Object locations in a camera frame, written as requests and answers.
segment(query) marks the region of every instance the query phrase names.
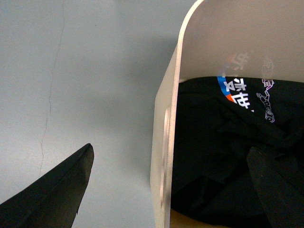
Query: black garment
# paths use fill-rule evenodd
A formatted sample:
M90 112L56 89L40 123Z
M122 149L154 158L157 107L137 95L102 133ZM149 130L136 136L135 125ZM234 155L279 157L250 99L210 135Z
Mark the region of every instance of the black garment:
M234 79L226 77L226 84L235 85ZM223 94L221 80L180 84L171 208L210 224L271 227L246 157L255 146L273 158L293 154L303 165L304 84L275 80L267 90L265 81L244 78L245 90L230 90L234 103Z

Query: printed graphic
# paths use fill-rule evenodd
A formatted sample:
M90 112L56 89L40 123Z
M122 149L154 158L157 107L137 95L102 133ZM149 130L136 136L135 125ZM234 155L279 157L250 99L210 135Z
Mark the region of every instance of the printed graphic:
M265 106L265 119L269 120L271 123L275 121L275 115L273 114L271 110L271 105L270 105L270 94L268 92L269 89L272 88L274 85L273 80L267 80L267 79L262 79L262 83L264 84L264 87L266 88L265 90L265 95L262 95L260 93L257 93L257 97L260 98L261 102Z
M240 105L241 107L249 108L250 102L248 101L248 94L242 93L242 91L246 91L247 85L244 83L243 78L235 78L231 82L226 81L226 77L238 77L238 74L226 75L227 69L231 68L234 71L243 70L244 66L248 63L249 55L246 53L240 53L236 55L232 55L228 58L227 63L224 65L224 68L218 73L218 83L221 88L222 93L225 97Z

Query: cardboard box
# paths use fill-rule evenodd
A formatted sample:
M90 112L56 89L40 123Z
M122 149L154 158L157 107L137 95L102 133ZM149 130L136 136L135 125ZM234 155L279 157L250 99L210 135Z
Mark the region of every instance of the cardboard box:
M189 10L155 100L151 189L156 228L214 227L171 214L179 82L219 76L227 61L242 68L246 56L261 61L242 77L304 82L303 9L302 0L199 0Z

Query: black fabric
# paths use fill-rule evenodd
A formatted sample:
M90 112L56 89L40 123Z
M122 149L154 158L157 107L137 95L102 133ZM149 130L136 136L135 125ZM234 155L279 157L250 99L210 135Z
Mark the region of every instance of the black fabric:
M235 79L240 82L224 78L230 85ZM271 158L292 154L303 166L304 85L242 78L245 90L230 90L235 97L247 94L247 104L240 106L223 94L222 80L205 77L180 83L171 208L214 225L271 227L246 158L254 146Z
M304 170L292 155L277 159L258 148L247 157L260 202L273 227L304 227Z

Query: orange stripe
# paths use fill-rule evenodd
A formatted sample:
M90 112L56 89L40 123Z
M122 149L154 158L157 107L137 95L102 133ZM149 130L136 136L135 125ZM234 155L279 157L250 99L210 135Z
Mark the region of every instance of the orange stripe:
M231 97L231 94L227 95L226 97L227 97L227 99L228 99L229 101L234 102L234 100L233 100L232 97Z

